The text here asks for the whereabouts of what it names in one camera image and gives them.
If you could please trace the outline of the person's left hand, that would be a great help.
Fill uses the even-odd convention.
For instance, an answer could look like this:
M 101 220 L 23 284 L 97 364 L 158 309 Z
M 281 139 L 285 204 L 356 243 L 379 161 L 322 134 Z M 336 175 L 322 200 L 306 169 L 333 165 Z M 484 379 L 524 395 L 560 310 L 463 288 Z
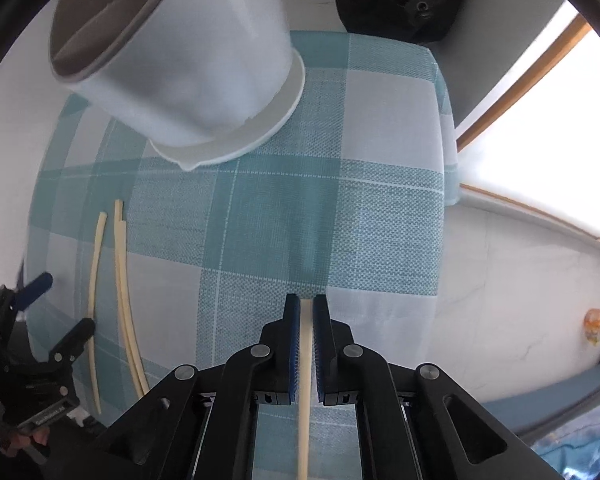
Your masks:
M 15 457 L 19 450 L 46 446 L 50 437 L 50 428 L 41 427 L 32 434 L 20 434 L 18 431 L 10 432 L 1 443 L 1 452 L 7 457 Z

